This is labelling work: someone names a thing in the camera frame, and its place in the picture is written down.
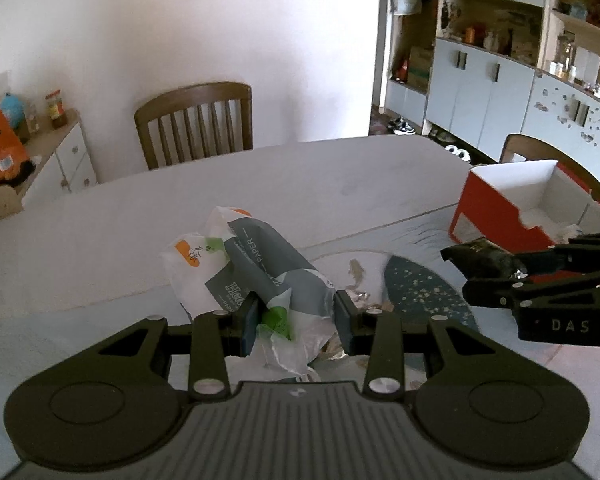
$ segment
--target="sneaker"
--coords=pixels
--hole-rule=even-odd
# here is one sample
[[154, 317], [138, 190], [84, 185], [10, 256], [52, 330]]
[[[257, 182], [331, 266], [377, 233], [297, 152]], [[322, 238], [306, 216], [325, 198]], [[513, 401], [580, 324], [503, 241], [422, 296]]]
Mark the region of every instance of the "sneaker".
[[414, 130], [409, 123], [404, 123], [404, 126], [394, 130], [394, 134], [396, 135], [414, 135], [415, 133], [416, 130]]

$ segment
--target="white wall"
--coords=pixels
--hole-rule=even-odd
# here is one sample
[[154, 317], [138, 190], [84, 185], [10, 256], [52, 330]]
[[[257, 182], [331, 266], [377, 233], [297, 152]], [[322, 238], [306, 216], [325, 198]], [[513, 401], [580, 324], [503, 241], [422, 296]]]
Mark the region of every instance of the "white wall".
[[378, 0], [0, 0], [11, 91], [59, 87], [101, 181], [144, 171], [133, 123], [163, 91], [253, 87], [254, 145], [368, 132]]

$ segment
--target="cabinet handle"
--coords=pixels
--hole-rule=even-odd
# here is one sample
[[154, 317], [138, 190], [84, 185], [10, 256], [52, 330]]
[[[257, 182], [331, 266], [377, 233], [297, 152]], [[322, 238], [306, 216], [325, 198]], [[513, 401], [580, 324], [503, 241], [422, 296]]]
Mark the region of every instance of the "cabinet handle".
[[[580, 115], [580, 109], [582, 109], [582, 110], [583, 110], [583, 113], [582, 113], [582, 121], [579, 121], [579, 120], [578, 120], [578, 116]], [[574, 118], [574, 121], [575, 121], [575, 123], [576, 123], [578, 126], [581, 126], [581, 127], [583, 127], [583, 128], [584, 128], [584, 125], [585, 125], [585, 124], [586, 124], [586, 122], [587, 122], [587, 116], [589, 115], [589, 110], [590, 110], [590, 109], [591, 109], [591, 107], [590, 107], [590, 106], [588, 106], [588, 105], [584, 104], [582, 101], [578, 101], [578, 106], [576, 107], [576, 115], [575, 115], [575, 118]]]

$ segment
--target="screw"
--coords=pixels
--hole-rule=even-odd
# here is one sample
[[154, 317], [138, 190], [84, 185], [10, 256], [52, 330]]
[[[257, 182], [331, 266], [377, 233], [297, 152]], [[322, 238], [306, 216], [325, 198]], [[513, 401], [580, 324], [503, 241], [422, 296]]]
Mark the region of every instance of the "screw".
[[378, 377], [369, 381], [369, 389], [376, 394], [394, 394], [400, 389], [400, 383], [391, 377]]
[[200, 395], [215, 395], [224, 390], [224, 383], [218, 379], [199, 379], [193, 383], [193, 389]]

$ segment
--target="cardboard box on shelf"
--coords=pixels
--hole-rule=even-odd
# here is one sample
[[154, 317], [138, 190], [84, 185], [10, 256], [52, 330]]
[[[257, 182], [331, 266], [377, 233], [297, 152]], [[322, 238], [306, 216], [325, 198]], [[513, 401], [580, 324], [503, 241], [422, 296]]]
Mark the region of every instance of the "cardboard box on shelf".
[[426, 92], [429, 89], [429, 73], [433, 65], [433, 50], [412, 46], [409, 54], [407, 85]]
[[484, 236], [513, 253], [544, 250], [579, 231], [600, 233], [600, 203], [556, 160], [473, 168], [449, 228], [458, 243]]

